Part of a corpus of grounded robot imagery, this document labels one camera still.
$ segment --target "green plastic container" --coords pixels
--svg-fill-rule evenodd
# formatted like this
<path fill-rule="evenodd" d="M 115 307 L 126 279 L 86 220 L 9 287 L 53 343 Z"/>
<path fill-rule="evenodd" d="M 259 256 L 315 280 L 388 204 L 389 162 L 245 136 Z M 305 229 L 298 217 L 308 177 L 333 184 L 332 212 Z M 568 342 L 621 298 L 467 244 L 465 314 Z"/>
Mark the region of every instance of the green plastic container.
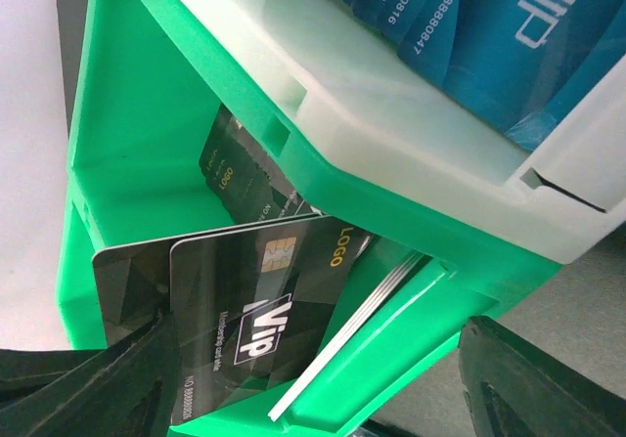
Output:
<path fill-rule="evenodd" d="M 409 249 L 433 257 L 278 422 L 287 385 L 177 427 L 222 437 L 343 436 L 560 267 L 329 165 L 178 0 L 89 0 L 72 120 L 58 303 L 75 348 L 105 347 L 93 254 L 232 224 L 198 157 L 224 103 L 313 205 L 386 237 L 350 275 L 327 340 Z"/>

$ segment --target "white strip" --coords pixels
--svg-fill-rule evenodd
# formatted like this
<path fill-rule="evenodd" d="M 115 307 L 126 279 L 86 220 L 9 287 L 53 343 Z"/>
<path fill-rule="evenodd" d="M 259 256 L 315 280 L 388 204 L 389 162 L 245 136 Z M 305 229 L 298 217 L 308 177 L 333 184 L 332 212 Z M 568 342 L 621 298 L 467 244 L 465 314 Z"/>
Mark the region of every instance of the white strip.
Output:
<path fill-rule="evenodd" d="M 374 314 L 382 302 L 398 287 L 407 274 L 415 268 L 423 255 L 416 251 L 410 252 L 395 268 L 393 268 L 382 280 L 377 288 L 370 294 L 367 300 L 350 317 L 339 332 L 331 339 L 328 345 L 315 358 L 311 365 L 304 371 L 291 388 L 283 395 L 278 403 L 272 408 L 269 417 L 276 421 L 304 389 L 313 381 L 313 378 L 322 371 L 326 364 L 339 352 L 356 331 Z"/>

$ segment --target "plastic box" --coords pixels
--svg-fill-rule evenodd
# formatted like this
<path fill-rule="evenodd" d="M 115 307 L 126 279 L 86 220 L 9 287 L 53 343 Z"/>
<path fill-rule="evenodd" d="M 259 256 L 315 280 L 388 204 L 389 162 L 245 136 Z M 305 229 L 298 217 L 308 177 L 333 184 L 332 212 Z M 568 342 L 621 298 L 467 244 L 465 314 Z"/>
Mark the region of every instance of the plastic box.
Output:
<path fill-rule="evenodd" d="M 433 177 L 431 172 L 423 173 L 423 164 L 416 163 L 413 169 L 399 163 L 414 165 L 416 155 L 425 161 L 431 157 L 422 151 L 408 152 L 411 139 L 402 144 L 402 129 L 416 132 L 408 122 L 390 119 L 386 129 L 381 120 L 380 127 L 375 126 L 375 118 L 383 116 L 377 107 L 391 109 L 384 104 L 388 96 L 381 98 L 377 92 L 378 76 L 385 83 L 395 81 L 395 91 L 406 91 L 409 98 L 415 97 L 418 88 L 424 90 L 424 116 L 416 122 L 424 124 L 427 142 L 439 140 L 444 145 L 443 138 L 450 139 L 448 147 L 437 150 L 441 155 L 463 139 L 451 132 L 451 126 L 441 126 L 443 135 L 437 137 L 427 119 L 433 110 L 427 111 L 428 107 L 435 102 L 443 107 L 443 114 L 433 114 L 433 119 L 470 116 L 405 72 L 391 56 L 379 60 L 363 56 L 359 77 L 347 74 L 353 82 L 335 86 L 328 80 L 315 81 L 322 72 L 307 71 L 328 56 L 328 77 L 339 77 L 333 70 L 342 62 L 330 51 L 309 46 L 305 49 L 310 56 L 297 61 L 276 43 L 273 51 L 280 53 L 278 61 L 266 51 L 269 43 L 261 41 L 270 37 L 269 29 L 258 30 L 267 22 L 265 11 L 257 13 L 258 23 L 245 22 L 238 17 L 239 11 L 225 17 L 224 9 L 231 3 L 250 12 L 262 7 L 263 1 L 89 1 L 70 136 L 58 302 L 74 347 L 104 347 L 91 269 L 97 250 L 232 224 L 204 184 L 197 164 L 213 117 L 224 103 L 309 202 L 388 239 L 368 250 L 351 273 L 327 340 L 407 250 L 419 250 L 433 260 L 371 318 L 278 422 L 272 422 L 267 413 L 287 385 L 176 431 L 198 436 L 343 436 L 456 347 L 459 330 L 469 316 L 501 315 L 549 279 L 559 263 L 417 203 L 408 195 L 413 190 L 393 191 L 416 185 L 420 174 Z M 315 1 L 320 6 L 328 4 L 334 15 L 343 15 L 330 0 Z M 215 2 L 224 2 L 222 8 L 215 9 Z M 207 29 L 191 4 L 214 21 L 211 28 Z M 282 26 L 286 29 L 290 29 L 292 13 L 285 12 Z M 298 31 L 306 30 L 305 22 L 313 22 L 315 15 L 303 19 Z M 341 18 L 337 25 L 352 24 L 347 16 Z M 363 41 L 366 50 L 384 51 L 360 25 L 350 28 L 348 33 L 356 35 L 352 39 Z M 230 42 L 220 37 L 224 31 L 231 31 Z M 346 49 L 342 54 L 341 59 L 352 64 L 350 58 L 360 53 Z M 367 66 L 366 59 L 372 60 Z M 295 81 L 295 70 L 302 71 L 301 82 Z M 361 88 L 352 86 L 357 78 Z M 367 87 L 375 87 L 370 95 Z M 365 107 L 365 98 L 370 96 L 372 103 Z M 408 103 L 403 112 L 409 113 Z M 420 112 L 421 102 L 411 103 L 410 114 Z M 483 136 L 494 149 L 502 144 L 496 154 L 518 155 L 482 123 L 470 125 L 475 127 L 477 145 L 477 138 Z M 345 139 L 358 135 L 363 139 L 348 146 Z M 400 159 L 394 159 L 392 145 L 398 146 Z M 479 175 L 484 177 L 493 170 L 486 160 L 479 161 L 479 154 L 469 157 L 467 152 L 441 168 L 467 164 L 469 169 L 482 168 Z M 329 155 L 339 155 L 340 160 Z M 523 161 L 523 155 L 512 159 L 518 160 Z M 388 185 L 382 185 L 374 173 L 372 179 L 364 178 L 373 168 Z M 511 164 L 507 171 L 514 169 Z M 499 171 L 492 175 L 494 181 Z M 478 186 L 477 181 L 475 177 L 470 183 Z M 466 186 L 455 190 L 453 183 L 442 180 L 440 191 L 448 195 L 456 191 L 457 197 L 464 197 Z M 429 187 L 435 191 L 436 186 Z M 475 210 L 475 200 L 466 203 Z"/>

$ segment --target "white background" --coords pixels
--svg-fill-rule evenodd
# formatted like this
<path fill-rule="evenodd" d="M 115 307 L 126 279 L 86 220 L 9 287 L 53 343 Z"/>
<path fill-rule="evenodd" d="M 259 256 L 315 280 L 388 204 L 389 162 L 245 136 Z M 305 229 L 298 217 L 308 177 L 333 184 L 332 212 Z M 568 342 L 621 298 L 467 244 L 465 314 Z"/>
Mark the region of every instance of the white background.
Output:
<path fill-rule="evenodd" d="M 56 0 L 0 0 L 0 348 L 67 348 L 55 306 L 67 127 Z"/>

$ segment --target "card chip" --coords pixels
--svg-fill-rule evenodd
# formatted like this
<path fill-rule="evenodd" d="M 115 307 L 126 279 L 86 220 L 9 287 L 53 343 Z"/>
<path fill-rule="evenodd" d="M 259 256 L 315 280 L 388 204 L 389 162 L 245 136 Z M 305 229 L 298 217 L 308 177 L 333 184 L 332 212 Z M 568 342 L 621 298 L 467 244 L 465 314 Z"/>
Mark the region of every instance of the card chip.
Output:
<path fill-rule="evenodd" d="M 295 250 L 295 237 L 268 241 L 265 245 L 262 273 L 288 268 Z"/>

